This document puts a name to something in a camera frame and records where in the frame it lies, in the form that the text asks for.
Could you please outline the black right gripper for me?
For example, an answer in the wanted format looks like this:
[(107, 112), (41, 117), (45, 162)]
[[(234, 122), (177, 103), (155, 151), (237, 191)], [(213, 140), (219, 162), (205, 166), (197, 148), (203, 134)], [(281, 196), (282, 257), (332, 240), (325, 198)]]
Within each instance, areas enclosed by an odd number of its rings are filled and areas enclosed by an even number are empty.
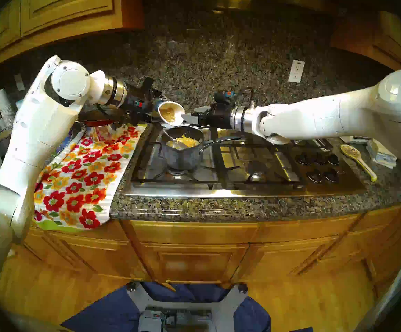
[(193, 113), (182, 114), (184, 122), (194, 126), (210, 126), (219, 129), (232, 129), (231, 113), (234, 105), (211, 105), (194, 109)]

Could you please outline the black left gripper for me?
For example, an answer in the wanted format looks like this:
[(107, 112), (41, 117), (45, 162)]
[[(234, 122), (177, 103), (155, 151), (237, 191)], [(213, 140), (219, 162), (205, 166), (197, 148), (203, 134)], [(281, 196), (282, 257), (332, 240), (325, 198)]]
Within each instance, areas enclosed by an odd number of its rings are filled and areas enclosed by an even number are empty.
[(161, 116), (153, 114), (157, 101), (167, 101), (167, 97), (161, 91), (155, 89), (153, 83), (154, 79), (150, 77), (146, 77), (139, 87), (125, 83), (127, 93), (124, 100), (124, 111), (129, 124), (162, 124)]

